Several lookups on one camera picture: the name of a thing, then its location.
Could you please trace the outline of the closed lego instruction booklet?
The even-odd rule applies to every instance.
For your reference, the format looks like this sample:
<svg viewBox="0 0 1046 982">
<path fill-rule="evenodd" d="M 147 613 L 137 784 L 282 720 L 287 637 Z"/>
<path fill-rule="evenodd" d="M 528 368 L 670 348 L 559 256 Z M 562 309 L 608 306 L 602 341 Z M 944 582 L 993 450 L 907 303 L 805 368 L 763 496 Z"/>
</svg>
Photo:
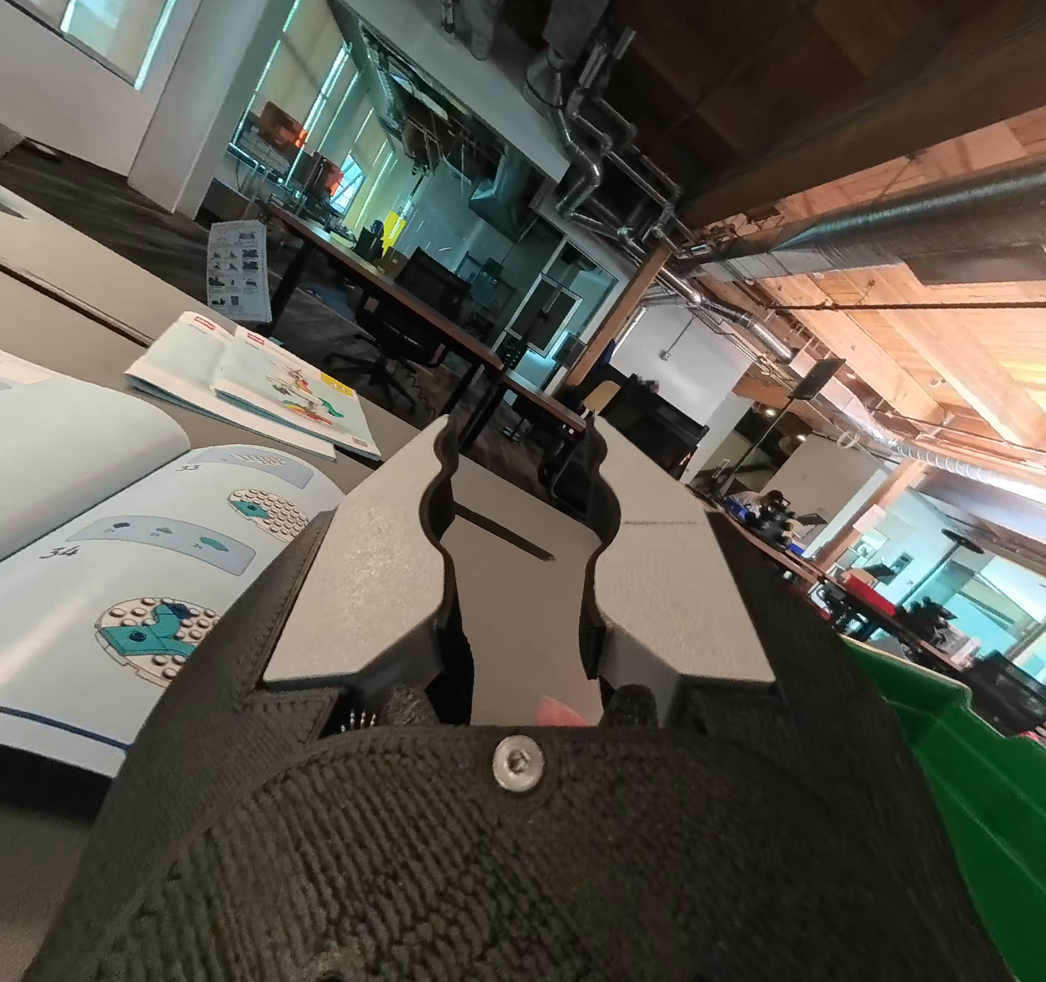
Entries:
<svg viewBox="0 0 1046 982">
<path fill-rule="evenodd" d="M 226 343 L 211 379 L 217 396 L 300 429 L 343 452 L 382 453 L 353 387 L 245 327 Z"/>
<path fill-rule="evenodd" d="M 240 425 L 244 413 L 214 390 L 217 371 L 234 335 L 187 310 L 126 370 L 134 387 L 181 407 Z"/>
</svg>

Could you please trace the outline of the black office chair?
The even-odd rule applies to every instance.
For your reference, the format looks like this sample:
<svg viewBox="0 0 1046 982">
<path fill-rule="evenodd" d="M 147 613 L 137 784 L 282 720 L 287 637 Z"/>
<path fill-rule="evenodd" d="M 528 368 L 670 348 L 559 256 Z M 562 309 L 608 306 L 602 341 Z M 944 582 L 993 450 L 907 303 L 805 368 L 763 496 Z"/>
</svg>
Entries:
<svg viewBox="0 0 1046 982">
<path fill-rule="evenodd" d="M 470 286 L 442 264 L 417 250 L 399 269 L 393 282 L 457 326 Z M 397 393 L 414 412 L 424 399 L 414 368 L 436 368 L 448 353 L 448 344 L 427 321 L 378 295 L 365 295 L 355 316 L 358 330 L 353 339 L 372 346 L 376 358 L 365 361 L 333 351 L 324 358 L 324 367 L 337 371 L 340 381 L 347 372 L 365 374 L 368 385 L 380 389 L 388 402 Z"/>
</svg>

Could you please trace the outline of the dark cabinet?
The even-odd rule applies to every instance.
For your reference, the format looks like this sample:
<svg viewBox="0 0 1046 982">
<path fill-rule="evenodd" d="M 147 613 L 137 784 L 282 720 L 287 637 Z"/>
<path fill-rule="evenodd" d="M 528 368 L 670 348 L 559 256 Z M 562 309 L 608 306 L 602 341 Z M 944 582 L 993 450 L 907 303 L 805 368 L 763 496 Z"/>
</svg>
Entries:
<svg viewBox="0 0 1046 982">
<path fill-rule="evenodd" d="M 657 383 L 635 374 L 621 385 L 600 416 L 677 481 L 708 432 L 707 426 L 661 398 Z"/>
</svg>

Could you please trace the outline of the long wooden table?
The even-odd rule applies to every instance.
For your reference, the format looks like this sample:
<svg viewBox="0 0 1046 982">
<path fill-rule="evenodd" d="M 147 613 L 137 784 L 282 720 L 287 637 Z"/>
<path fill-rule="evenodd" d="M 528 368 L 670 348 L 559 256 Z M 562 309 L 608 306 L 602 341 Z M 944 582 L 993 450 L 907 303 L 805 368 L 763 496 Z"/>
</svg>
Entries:
<svg viewBox="0 0 1046 982">
<path fill-rule="evenodd" d="M 276 329 L 291 296 L 300 286 L 306 262 L 318 253 L 350 286 L 363 289 L 364 294 L 377 301 L 380 306 L 397 310 L 411 327 L 419 327 L 431 335 L 439 356 L 455 353 L 467 362 L 463 376 L 459 378 L 458 385 L 438 412 L 440 416 L 450 415 L 461 399 L 464 399 L 472 381 L 480 371 L 490 375 L 492 386 L 506 385 L 507 366 L 503 359 L 479 342 L 476 337 L 468 335 L 442 312 L 408 292 L 383 272 L 373 269 L 370 262 L 333 244 L 327 232 L 315 229 L 283 207 L 268 203 L 265 205 L 265 212 L 267 219 L 276 219 L 282 223 L 290 235 L 300 239 L 297 253 L 289 262 L 281 281 L 271 297 L 271 318 L 267 326 L 269 335 Z"/>
</svg>

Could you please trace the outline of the red box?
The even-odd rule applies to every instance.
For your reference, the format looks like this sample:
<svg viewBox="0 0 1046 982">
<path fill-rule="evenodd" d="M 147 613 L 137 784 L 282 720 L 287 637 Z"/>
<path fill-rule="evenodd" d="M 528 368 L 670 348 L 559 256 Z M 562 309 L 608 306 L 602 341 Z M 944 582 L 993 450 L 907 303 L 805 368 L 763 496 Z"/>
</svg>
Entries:
<svg viewBox="0 0 1046 982">
<path fill-rule="evenodd" d="M 869 571 L 850 569 L 843 574 L 841 588 L 846 594 L 864 606 L 880 610 L 882 613 L 892 617 L 896 614 L 896 606 L 887 600 L 876 589 L 878 583 Z"/>
</svg>

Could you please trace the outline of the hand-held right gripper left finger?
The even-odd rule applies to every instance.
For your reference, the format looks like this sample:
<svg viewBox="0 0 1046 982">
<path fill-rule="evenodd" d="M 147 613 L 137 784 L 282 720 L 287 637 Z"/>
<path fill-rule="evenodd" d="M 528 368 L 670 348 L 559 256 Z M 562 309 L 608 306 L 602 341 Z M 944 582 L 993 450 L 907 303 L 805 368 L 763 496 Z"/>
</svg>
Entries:
<svg viewBox="0 0 1046 982">
<path fill-rule="evenodd" d="M 458 461 L 441 416 L 347 494 L 283 621 L 266 686 L 339 687 L 369 708 L 413 686 L 444 724 L 471 722 L 475 666 L 442 542 L 457 517 Z"/>
</svg>

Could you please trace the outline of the green plastic bin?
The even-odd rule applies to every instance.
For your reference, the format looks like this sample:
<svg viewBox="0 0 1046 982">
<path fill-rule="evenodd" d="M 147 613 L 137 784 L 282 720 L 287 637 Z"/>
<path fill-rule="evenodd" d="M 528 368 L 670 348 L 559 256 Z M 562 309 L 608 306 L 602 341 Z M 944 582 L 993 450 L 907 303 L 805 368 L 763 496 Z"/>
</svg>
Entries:
<svg viewBox="0 0 1046 982">
<path fill-rule="evenodd" d="M 990 934 L 1018 960 L 1044 958 L 1044 746 L 1005 736 L 973 710 L 951 677 L 866 646 L 843 644 L 901 722 L 926 772 L 961 873 Z"/>
</svg>

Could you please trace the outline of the long spiral ventilation duct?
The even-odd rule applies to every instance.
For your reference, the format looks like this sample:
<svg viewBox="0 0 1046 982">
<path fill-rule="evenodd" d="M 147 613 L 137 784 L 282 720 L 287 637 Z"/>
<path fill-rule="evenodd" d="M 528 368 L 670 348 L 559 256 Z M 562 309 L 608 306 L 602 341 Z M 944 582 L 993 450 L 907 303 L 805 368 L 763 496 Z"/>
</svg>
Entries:
<svg viewBox="0 0 1046 982">
<path fill-rule="evenodd" d="M 889 265 L 948 252 L 1044 244 L 1042 156 L 937 180 L 731 241 L 700 265 L 768 258 L 784 275 Z"/>
</svg>

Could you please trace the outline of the wooden support post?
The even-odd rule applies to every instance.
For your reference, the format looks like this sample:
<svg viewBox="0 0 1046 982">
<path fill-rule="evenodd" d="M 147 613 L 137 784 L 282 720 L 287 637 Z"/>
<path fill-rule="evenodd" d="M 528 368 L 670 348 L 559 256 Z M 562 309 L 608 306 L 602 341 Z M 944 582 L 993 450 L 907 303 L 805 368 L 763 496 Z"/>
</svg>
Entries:
<svg viewBox="0 0 1046 982">
<path fill-rule="evenodd" d="M 569 376 L 572 384 L 576 385 L 587 376 L 610 343 L 618 340 L 626 322 L 639 305 L 649 286 L 653 283 L 670 255 L 670 247 L 662 241 L 655 247 L 654 252 L 635 269 L 621 294 L 599 320 L 585 353 L 582 355 L 572 369 Z"/>
</svg>

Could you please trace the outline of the silver ventilation duct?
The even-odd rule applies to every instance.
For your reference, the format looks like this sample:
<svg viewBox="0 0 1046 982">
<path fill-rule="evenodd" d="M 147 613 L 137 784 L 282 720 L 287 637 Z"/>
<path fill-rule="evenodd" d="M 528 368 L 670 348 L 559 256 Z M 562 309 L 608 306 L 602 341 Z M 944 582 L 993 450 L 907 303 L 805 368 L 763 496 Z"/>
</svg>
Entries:
<svg viewBox="0 0 1046 982">
<path fill-rule="evenodd" d="M 488 59 L 504 0 L 436 0 L 441 32 L 459 39 L 471 54 Z M 605 90 L 631 47 L 635 30 L 614 36 L 605 27 L 612 0 L 552 0 L 542 32 L 543 49 L 524 75 L 525 99 L 551 125 L 573 172 L 558 216 L 626 239 L 628 226 L 610 227 L 583 214 L 583 205 L 612 165 L 659 210 L 654 231 L 676 213 L 683 189 L 637 146 L 637 127 L 607 101 Z"/>
</svg>

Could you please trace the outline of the standing printed sheet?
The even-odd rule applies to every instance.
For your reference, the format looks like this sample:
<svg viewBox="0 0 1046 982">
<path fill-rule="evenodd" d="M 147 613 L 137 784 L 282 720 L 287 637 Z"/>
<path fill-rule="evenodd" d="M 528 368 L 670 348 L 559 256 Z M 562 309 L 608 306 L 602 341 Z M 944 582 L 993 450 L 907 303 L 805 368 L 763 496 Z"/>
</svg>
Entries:
<svg viewBox="0 0 1046 982">
<path fill-rule="evenodd" d="M 260 220 L 214 223 L 206 252 L 206 303 L 240 324 L 272 320 L 267 230 Z"/>
</svg>

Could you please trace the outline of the silver ceiling pipe run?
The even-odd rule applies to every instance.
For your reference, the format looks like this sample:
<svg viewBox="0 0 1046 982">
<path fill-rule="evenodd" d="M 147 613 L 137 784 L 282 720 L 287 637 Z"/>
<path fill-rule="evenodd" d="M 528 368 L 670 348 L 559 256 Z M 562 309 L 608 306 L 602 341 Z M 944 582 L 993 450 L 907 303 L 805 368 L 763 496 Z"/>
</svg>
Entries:
<svg viewBox="0 0 1046 982">
<path fill-rule="evenodd" d="M 796 359 L 801 356 L 798 350 L 789 347 L 783 340 L 774 335 L 761 321 L 758 321 L 752 313 L 706 295 L 699 287 L 673 274 L 669 269 L 660 269 L 657 280 L 680 295 L 690 309 L 712 312 L 748 332 L 764 349 L 772 353 L 778 363 L 791 368 Z M 848 429 L 852 433 L 874 441 L 881 450 L 893 452 L 900 457 L 915 460 L 934 469 L 946 470 L 958 477 L 987 484 L 1000 490 L 1011 492 L 1027 501 L 1038 504 L 1045 503 L 1044 476 L 1034 476 L 1030 469 L 1021 466 L 995 469 L 988 466 L 986 461 L 971 461 L 955 450 L 947 451 L 939 441 L 932 440 L 930 447 L 925 447 L 903 438 L 879 423 L 870 410 L 856 398 L 852 390 L 839 383 L 836 376 L 820 391 L 820 394 L 828 399 L 829 406 L 840 418 L 847 423 Z"/>
</svg>

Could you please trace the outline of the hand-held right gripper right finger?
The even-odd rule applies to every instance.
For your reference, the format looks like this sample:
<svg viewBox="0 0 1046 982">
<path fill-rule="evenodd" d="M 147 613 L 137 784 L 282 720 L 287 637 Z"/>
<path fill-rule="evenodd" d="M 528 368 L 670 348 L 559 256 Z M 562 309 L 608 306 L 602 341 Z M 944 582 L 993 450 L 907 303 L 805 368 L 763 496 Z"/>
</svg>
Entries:
<svg viewBox="0 0 1046 982">
<path fill-rule="evenodd" d="M 602 416 L 583 440 L 587 526 L 579 656 L 604 707 L 647 689 L 654 723 L 699 689 L 768 692 L 776 677 L 708 510 Z"/>
</svg>

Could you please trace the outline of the open lego instruction booklet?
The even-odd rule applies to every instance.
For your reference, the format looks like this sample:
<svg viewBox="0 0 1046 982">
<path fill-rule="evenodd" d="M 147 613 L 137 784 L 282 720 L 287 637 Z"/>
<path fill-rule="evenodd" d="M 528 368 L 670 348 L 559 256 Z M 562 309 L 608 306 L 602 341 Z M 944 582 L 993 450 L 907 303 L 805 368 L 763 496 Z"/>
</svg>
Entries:
<svg viewBox="0 0 1046 982">
<path fill-rule="evenodd" d="M 1 356 L 1 741 L 108 778 L 221 617 L 344 493 Z"/>
</svg>

